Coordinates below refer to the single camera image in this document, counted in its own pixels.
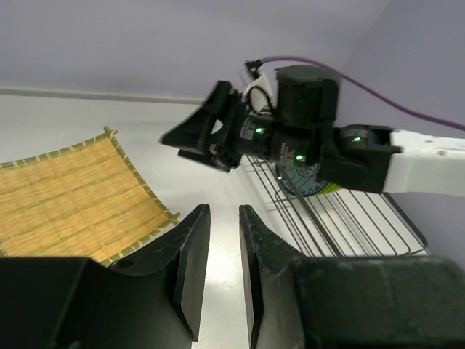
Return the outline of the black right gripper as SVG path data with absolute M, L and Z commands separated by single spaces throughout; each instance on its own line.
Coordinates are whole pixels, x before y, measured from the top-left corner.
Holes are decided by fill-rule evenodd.
M 248 115 L 242 94 L 228 81 L 218 80 L 201 107 L 165 132 L 160 144 L 179 149 L 183 156 L 207 163 L 223 172 L 239 166 L 234 149 L 239 122 Z

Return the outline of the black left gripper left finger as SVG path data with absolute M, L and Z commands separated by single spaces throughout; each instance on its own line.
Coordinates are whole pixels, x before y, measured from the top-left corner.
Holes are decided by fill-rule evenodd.
M 1 259 L 3 348 L 190 348 L 198 340 L 211 212 L 197 206 L 130 255 Z

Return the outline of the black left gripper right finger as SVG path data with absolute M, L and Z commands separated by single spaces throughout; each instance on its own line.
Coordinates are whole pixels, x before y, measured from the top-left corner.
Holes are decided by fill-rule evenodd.
M 462 348 L 464 272 L 441 257 L 308 257 L 239 209 L 251 348 Z

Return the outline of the blue patterned ceramic plate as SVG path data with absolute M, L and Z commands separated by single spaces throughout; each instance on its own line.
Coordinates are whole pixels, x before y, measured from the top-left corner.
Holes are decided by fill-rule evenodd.
M 310 167 L 289 167 L 275 165 L 275 176 L 281 187 L 292 196 L 295 196 L 296 188 L 303 197 L 315 196 L 328 193 L 330 183 L 327 181 L 317 181 L 319 164 Z

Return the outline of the square bamboo tray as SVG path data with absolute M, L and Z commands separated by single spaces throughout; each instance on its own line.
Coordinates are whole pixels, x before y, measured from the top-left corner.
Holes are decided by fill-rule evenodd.
M 1 164 L 7 257 L 90 257 L 110 265 L 179 222 L 116 139 L 115 129 Z

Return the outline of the fan-shaped bamboo tray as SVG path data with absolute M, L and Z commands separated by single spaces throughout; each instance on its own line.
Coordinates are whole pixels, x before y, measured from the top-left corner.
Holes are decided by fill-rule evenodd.
M 5 252 L 2 245 L 0 245 L 0 257 L 7 257 L 7 253 Z

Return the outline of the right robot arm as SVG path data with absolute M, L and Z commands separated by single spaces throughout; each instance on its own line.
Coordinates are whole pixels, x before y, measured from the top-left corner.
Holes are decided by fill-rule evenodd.
M 276 70 L 277 92 L 248 65 L 239 92 L 218 81 L 203 104 L 160 138 L 179 156 L 222 172 L 244 156 L 312 169 L 317 182 L 367 193 L 464 194 L 464 141 L 384 126 L 335 124 L 339 74 L 311 65 Z

